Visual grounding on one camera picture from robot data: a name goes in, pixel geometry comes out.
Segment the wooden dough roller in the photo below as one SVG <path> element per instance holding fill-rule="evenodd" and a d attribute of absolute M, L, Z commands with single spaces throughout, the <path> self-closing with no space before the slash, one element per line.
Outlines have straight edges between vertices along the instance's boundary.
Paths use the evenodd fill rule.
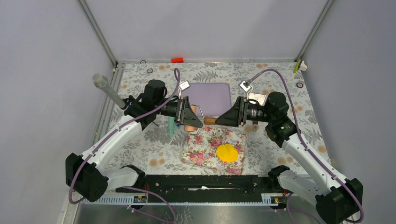
<path fill-rule="evenodd" d="M 217 118 L 212 117 L 204 117 L 202 122 L 199 117 L 196 115 L 197 108 L 199 106 L 191 105 L 189 108 L 185 108 L 184 110 L 184 131 L 186 132 L 194 132 L 196 128 L 202 128 L 203 124 L 205 125 L 215 125 Z"/>

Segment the floral rectangular tray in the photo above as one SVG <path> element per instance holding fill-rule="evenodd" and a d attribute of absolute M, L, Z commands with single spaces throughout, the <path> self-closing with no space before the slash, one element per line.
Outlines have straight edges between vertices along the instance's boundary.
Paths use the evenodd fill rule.
<path fill-rule="evenodd" d="M 235 162 L 223 162 L 216 155 L 216 149 L 222 144 L 233 145 L 239 153 Z M 229 128 L 204 126 L 199 134 L 188 135 L 183 148 L 181 162 L 241 175 L 244 170 L 247 136 L 240 131 Z"/>

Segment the yellow dough piece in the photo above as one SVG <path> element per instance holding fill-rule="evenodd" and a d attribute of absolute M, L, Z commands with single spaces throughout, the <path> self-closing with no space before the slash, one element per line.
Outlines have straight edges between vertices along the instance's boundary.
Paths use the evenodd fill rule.
<path fill-rule="evenodd" d="M 238 150 L 231 144 L 222 144 L 217 147 L 216 155 L 223 162 L 235 162 L 238 159 Z"/>

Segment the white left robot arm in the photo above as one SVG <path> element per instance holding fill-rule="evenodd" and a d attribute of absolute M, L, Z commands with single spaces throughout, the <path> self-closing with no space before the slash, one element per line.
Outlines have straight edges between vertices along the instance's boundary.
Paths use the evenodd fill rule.
<path fill-rule="evenodd" d="M 79 193 L 89 202 L 97 201 L 106 191 L 128 186 L 138 192 L 144 188 L 143 172 L 133 165 L 106 171 L 110 160 L 133 137 L 140 134 L 157 115 L 174 119 L 175 123 L 192 128 L 202 128 L 203 123 L 192 109 L 188 96 L 181 92 L 188 88 L 188 82 L 178 82 L 174 93 L 166 97 L 167 88 L 161 80 L 150 80 L 144 92 L 138 97 L 122 99 L 106 80 L 95 79 L 94 85 L 102 90 L 124 114 L 115 126 L 97 143 L 77 155 L 71 153 L 65 160 L 66 184 L 69 189 L 69 201 L 74 201 L 73 192 Z"/>

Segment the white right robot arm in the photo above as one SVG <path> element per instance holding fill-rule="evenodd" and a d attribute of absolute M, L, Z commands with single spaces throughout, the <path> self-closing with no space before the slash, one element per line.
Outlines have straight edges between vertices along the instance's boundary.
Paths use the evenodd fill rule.
<path fill-rule="evenodd" d="M 309 174 L 310 179 L 298 177 L 285 165 L 271 169 L 269 189 L 291 191 L 315 206 L 327 224 L 340 224 L 362 209 L 363 185 L 349 179 L 312 149 L 308 140 L 287 112 L 289 104 L 280 92 L 268 95 L 264 105 L 250 103 L 238 97 L 236 103 L 219 116 L 215 123 L 221 126 L 242 126 L 247 121 L 265 122 L 265 131 L 271 141 L 289 153 Z"/>

